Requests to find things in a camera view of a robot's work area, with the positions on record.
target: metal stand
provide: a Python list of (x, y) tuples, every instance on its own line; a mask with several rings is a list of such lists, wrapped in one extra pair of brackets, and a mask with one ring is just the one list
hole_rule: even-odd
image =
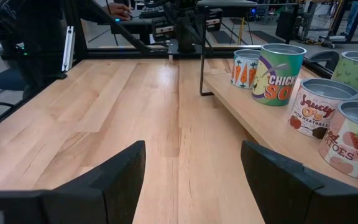
[[(271, 6), (293, 6), (293, 14), (291, 17), (291, 26), (293, 27), (296, 21), (296, 17), (298, 16), (298, 9), (299, 9), (299, 4), (271, 4)], [(208, 7), (204, 7), (204, 18), (203, 18), (203, 28), (202, 28), (202, 39), (203, 39), (203, 45), (201, 46), (201, 73), (200, 73), (200, 95), (201, 96), (211, 96), (214, 95), (214, 93), (212, 92), (203, 92), (203, 83), (204, 83), (204, 60), (206, 58), (206, 51), (205, 51), (205, 43), (206, 43), (206, 26), (207, 26), (207, 20), (208, 20), (208, 16), (209, 16), (209, 9)], [(291, 41), (291, 37), (290, 35), (287, 37), (287, 39), (285, 40), (285, 44), (289, 44)], [(260, 45), (248, 45), (247, 47), (241, 46), (241, 49), (254, 49), (254, 50), (260, 50)]]
[(205, 43), (206, 43), (206, 21), (208, 20), (209, 10), (208, 7), (204, 7), (204, 18), (203, 18), (203, 44), (201, 46), (201, 73), (200, 73), (200, 95), (201, 96), (211, 96), (214, 95), (213, 92), (203, 93), (203, 83), (204, 83), (204, 60), (205, 60)]
[(358, 12), (356, 15), (356, 18), (354, 19), (353, 25), (351, 27), (351, 30), (349, 32), (349, 35), (347, 37), (344, 36), (336, 36), (336, 32), (338, 31), (338, 28), (341, 24), (343, 15), (346, 10), (346, 5), (349, 2), (349, 0), (343, 0), (341, 2), (342, 4), (339, 6), (339, 11), (336, 14), (334, 18), (334, 22), (332, 26), (330, 27), (330, 30), (328, 32), (328, 35), (326, 37), (319, 36), (319, 39), (324, 39), (323, 47), (330, 47), (331, 49), (335, 48), (335, 44), (358, 44), (358, 41), (352, 41), (354, 32), (357, 29), (358, 25)]

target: wooden board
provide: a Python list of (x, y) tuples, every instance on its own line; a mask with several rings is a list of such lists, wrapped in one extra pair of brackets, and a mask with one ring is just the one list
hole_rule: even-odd
[(207, 75), (204, 83), (259, 144), (317, 172), (358, 187), (358, 179), (339, 172), (321, 158), (318, 152), (321, 140), (305, 136), (288, 124), (300, 80), (311, 77), (314, 75), (302, 69), (289, 104), (279, 107), (258, 103), (251, 96), (252, 90), (230, 84), (230, 73)]
[[(229, 60), (207, 60), (206, 72)], [(0, 124), (0, 190), (53, 189), (146, 143), (134, 223), (263, 223), (246, 132), (198, 93), (200, 60), (84, 60)]]

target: chicken soup can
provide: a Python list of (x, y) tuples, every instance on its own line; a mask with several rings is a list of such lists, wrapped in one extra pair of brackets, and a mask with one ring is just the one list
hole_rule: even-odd
[(300, 83), (288, 122), (300, 133), (322, 139), (338, 104), (346, 100), (358, 100), (358, 90), (328, 79), (304, 79)]
[(263, 45), (252, 83), (254, 100), (270, 106), (287, 105), (305, 53), (305, 49), (294, 45)]
[(358, 101), (338, 105), (319, 153), (335, 169), (358, 178)]
[(234, 65), (231, 83), (239, 88), (251, 88), (256, 74), (260, 51), (237, 50), (234, 52)]

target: carrot can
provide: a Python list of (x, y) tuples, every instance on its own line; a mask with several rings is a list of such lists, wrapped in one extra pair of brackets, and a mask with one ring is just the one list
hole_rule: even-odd
[(260, 51), (237, 50), (234, 52), (234, 67), (231, 83), (239, 88), (251, 88), (256, 74)]
[(335, 169), (358, 178), (358, 101), (338, 105), (319, 153)]
[(358, 100), (358, 90), (324, 78), (301, 81), (288, 122), (302, 134), (322, 139), (339, 103)]

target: person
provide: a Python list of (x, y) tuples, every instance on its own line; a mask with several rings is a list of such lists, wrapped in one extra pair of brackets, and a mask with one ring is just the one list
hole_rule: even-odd
[[(103, 18), (100, 18), (97, 14), (89, 10), (88, 4), (89, 1), (77, 1), (79, 15), (82, 19), (91, 21), (91, 22), (105, 22)], [(121, 3), (109, 3), (107, 6), (104, 6), (103, 9), (115, 18), (120, 20), (128, 21), (131, 19), (131, 9), (125, 4)]]
[(349, 16), (347, 17), (346, 30), (344, 32), (341, 32), (342, 36), (345, 36), (347, 38), (347, 36), (351, 32), (357, 13), (358, 13), (358, 1), (353, 1)]
[[(65, 46), (63, 0), (0, 0), (0, 43), (6, 55), (18, 51), (17, 44), (28, 54), (61, 52)], [(104, 23), (104, 18), (94, 13), (91, 1), (76, 0), (81, 19)], [(124, 4), (110, 3), (104, 10), (115, 18), (129, 20), (131, 10)], [(10, 60), (9, 66), (17, 68), (26, 83), (23, 98), (36, 93), (47, 83), (56, 79), (62, 66), (61, 57)]]

